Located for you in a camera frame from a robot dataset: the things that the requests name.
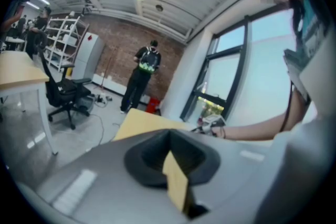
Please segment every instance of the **person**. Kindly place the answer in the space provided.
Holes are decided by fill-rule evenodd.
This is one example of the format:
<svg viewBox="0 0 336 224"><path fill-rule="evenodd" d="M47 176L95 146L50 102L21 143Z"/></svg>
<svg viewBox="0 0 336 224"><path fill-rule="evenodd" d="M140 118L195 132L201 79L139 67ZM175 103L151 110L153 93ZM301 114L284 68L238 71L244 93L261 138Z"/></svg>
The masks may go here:
<svg viewBox="0 0 336 224"><path fill-rule="evenodd" d="M121 101L120 112L125 113L129 107L130 101L132 108L137 108L142 93L144 92L151 75L158 70L161 63L161 54L157 51L158 42L151 41L150 47L142 47L134 56L133 60L138 66L133 70L131 78L128 81L127 89Z"/></svg>
<svg viewBox="0 0 336 224"><path fill-rule="evenodd" d="M326 29L331 23L329 11L321 4L322 0L275 1L286 2L289 8L293 8L292 26L296 35L296 50L302 58L310 60L318 50L321 40L326 35ZM309 96L304 98L302 92L295 88L292 91L287 112L249 126L214 127L212 132L217 137L229 140L272 140L279 131L289 131L301 122L309 103Z"/></svg>
<svg viewBox="0 0 336 224"><path fill-rule="evenodd" d="M30 26L28 30L26 52L31 59L33 59L35 51L35 38L37 37L37 33L39 30L44 31L46 29L50 13L51 9L46 6L43 10L42 16L37 19L34 26Z"/></svg>
<svg viewBox="0 0 336 224"><path fill-rule="evenodd" d="M26 17L27 15L24 15L17 23L17 33L19 37L22 35L22 31L26 23Z"/></svg>

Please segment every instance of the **hand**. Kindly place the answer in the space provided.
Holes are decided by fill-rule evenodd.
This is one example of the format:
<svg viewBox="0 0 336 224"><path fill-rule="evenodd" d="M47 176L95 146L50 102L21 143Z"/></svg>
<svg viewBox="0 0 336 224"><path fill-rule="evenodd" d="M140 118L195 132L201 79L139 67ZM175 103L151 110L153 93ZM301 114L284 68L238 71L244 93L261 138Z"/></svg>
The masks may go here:
<svg viewBox="0 0 336 224"><path fill-rule="evenodd" d="M215 135L219 138L226 138L226 131L223 126L221 127L213 127L212 131L215 133Z"/></svg>

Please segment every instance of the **brick wall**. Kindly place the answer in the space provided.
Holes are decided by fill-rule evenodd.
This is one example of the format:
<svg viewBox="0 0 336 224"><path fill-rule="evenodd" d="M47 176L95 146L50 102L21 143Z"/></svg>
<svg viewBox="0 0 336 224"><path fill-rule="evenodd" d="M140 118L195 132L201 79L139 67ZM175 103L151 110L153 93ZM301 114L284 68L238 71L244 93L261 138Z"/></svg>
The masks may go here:
<svg viewBox="0 0 336 224"><path fill-rule="evenodd" d="M131 72L137 66L133 61L136 52L143 46L149 46L150 41L156 39L159 42L158 51L162 56L161 65L152 75L145 94L159 100L164 98L183 54L182 44L155 30L117 18L86 15L82 20L90 24L89 32L97 34L105 42L96 74L101 75L105 72L111 60L106 78L111 76L113 81L124 86L127 85Z"/></svg>

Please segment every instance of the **gray floor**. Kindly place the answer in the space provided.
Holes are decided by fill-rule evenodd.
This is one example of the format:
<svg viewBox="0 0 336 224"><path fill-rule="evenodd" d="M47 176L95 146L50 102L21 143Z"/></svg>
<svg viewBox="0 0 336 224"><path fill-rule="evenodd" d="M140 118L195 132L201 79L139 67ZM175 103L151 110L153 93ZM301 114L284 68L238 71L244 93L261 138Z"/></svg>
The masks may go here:
<svg viewBox="0 0 336 224"><path fill-rule="evenodd" d="M41 67L39 60L34 60L36 65ZM53 67L50 71L55 80L59 81L61 74ZM95 94L102 91L94 84L86 87ZM59 150L56 156L51 153L44 137L37 93L24 94L26 112L21 111L19 95L8 96L6 102L0 106L3 115L3 122L0 123L0 153L13 178L35 189L51 173L78 158L86 150L97 146L103 134L102 124L104 134L101 143L111 141L125 115L120 114L121 97L109 91L104 92L111 96L113 101L105 108L95 105L89 117L74 113L74 131L69 127L66 112L53 117L53 122L49 124ZM50 113L55 108L46 102L47 113ZM139 105L139 109L144 110L145 106Z"/></svg>

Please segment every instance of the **office chair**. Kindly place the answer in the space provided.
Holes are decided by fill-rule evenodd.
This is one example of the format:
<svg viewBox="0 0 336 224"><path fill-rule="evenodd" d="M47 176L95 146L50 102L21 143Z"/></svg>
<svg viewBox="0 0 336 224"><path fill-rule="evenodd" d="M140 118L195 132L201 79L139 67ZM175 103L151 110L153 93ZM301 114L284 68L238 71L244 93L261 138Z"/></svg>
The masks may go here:
<svg viewBox="0 0 336 224"><path fill-rule="evenodd" d="M62 74L62 80L60 82L55 82L48 68L47 61L44 57L42 49L45 47L46 44L45 40L47 39L47 36L42 31L40 33L42 34L43 37L42 46L38 46L37 49L42 60L43 69L46 75L49 77L49 81L46 82L47 98L50 105L59 108L54 112L48 114L48 119L50 122L52 122L53 115L56 115L63 111L67 111L70 127L72 130L74 130L76 127L71 119L70 115L71 110L82 113L85 116L90 116L90 113L86 109L82 107L79 108L76 107L76 103L79 101L79 99L91 95L91 91L89 91L87 88L83 86L84 83L91 82L91 79L76 79L76 80L66 79L65 76L68 68L74 67L74 65L63 65L61 66L62 68L64 68Z"/></svg>

